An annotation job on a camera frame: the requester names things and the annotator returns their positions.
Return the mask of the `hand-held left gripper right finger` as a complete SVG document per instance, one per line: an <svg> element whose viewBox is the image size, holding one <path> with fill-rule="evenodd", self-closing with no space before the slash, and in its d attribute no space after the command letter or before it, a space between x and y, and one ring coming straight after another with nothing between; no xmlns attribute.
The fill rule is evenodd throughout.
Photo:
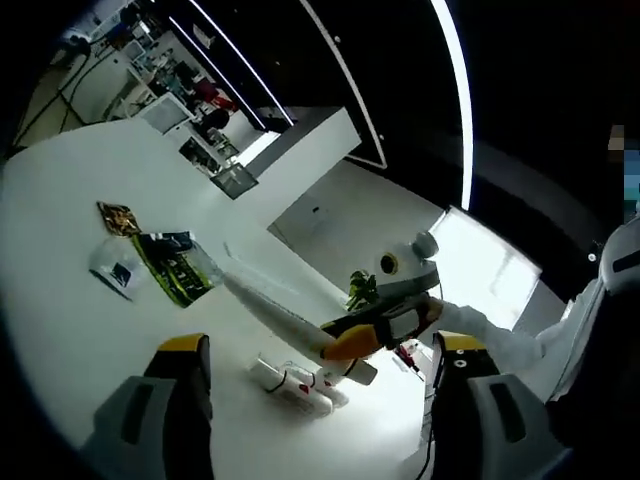
<svg viewBox="0 0 640 480"><path fill-rule="evenodd" d="M434 479L547 479L569 454L543 402L475 338L434 335Z"/></svg>

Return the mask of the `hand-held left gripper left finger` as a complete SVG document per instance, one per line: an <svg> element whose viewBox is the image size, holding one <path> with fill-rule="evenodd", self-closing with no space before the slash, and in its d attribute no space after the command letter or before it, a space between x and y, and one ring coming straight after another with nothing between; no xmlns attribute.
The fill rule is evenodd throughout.
<svg viewBox="0 0 640 480"><path fill-rule="evenodd" d="M81 455L103 479L212 479L212 416L209 337L173 337L96 410Z"/></svg>

